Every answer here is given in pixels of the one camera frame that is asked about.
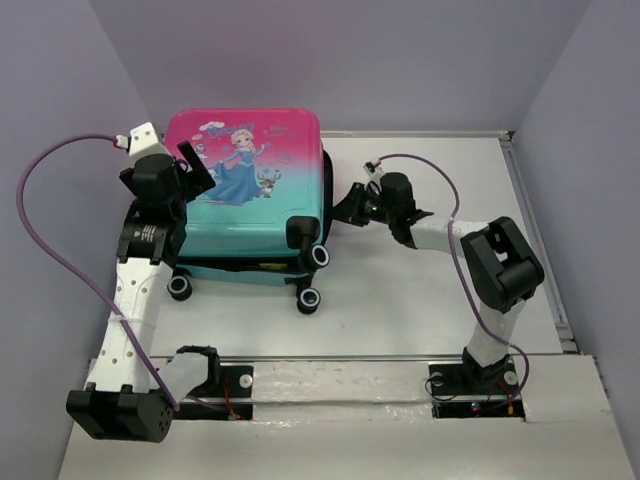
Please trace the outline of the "pink and teal suitcase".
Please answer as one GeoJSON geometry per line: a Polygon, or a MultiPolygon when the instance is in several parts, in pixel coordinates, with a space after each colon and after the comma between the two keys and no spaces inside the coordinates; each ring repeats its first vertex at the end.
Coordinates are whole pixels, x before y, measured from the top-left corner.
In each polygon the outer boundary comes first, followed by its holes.
{"type": "Polygon", "coordinates": [[[175,114],[165,143],[189,141],[215,181],[188,205],[186,240],[170,296],[185,301],[194,279],[292,285],[296,307],[316,312],[316,272],[330,263],[334,174],[310,110],[190,108],[175,114]],[[265,270],[263,262],[287,263],[265,270]]]}

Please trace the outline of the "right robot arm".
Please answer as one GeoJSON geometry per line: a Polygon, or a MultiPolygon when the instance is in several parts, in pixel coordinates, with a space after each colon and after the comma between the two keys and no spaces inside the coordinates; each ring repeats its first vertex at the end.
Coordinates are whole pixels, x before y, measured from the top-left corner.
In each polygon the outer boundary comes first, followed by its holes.
{"type": "Polygon", "coordinates": [[[382,175],[377,187],[353,184],[332,216],[359,227],[375,221],[407,248],[450,254],[476,326],[441,385],[482,392],[504,375],[516,320],[544,282],[543,267],[513,219],[465,222],[424,211],[408,177],[397,172],[382,175]]]}

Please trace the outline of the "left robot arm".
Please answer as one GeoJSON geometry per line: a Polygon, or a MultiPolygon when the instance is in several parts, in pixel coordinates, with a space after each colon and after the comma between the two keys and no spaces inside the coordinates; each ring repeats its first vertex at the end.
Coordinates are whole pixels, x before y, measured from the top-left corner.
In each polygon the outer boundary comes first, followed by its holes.
{"type": "Polygon", "coordinates": [[[85,386],[66,400],[67,413],[96,440],[159,443],[183,399],[221,383],[214,347],[183,346],[162,368],[146,353],[186,239],[187,205],[214,185],[189,142],[177,149],[174,156],[160,146],[120,174],[134,199],[116,249],[112,313],[85,386]]]}

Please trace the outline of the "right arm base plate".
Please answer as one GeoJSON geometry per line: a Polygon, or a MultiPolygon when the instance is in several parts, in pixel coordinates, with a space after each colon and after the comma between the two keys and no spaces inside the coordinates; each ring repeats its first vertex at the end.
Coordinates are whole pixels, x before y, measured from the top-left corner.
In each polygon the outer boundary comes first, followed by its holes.
{"type": "Polygon", "coordinates": [[[462,376],[462,363],[436,363],[428,367],[425,391],[437,420],[514,418],[524,420],[519,377],[509,361],[494,377],[474,383],[462,376]]]}

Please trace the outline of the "yellow cloth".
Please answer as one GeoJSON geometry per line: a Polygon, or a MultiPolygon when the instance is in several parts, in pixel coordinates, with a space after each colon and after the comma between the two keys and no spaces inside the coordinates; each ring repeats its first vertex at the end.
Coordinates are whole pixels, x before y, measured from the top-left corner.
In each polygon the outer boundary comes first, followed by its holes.
{"type": "Polygon", "coordinates": [[[274,271],[288,269],[287,263],[280,263],[280,262],[263,262],[263,263],[258,263],[257,266],[261,269],[274,270],[274,271]]]}

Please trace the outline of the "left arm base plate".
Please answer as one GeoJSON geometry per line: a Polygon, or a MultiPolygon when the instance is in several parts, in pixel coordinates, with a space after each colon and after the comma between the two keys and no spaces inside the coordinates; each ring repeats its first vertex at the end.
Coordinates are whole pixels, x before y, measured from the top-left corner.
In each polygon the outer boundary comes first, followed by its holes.
{"type": "Polygon", "coordinates": [[[175,420],[250,421],[253,419],[251,364],[222,365],[216,385],[202,384],[181,401],[175,420]]]}

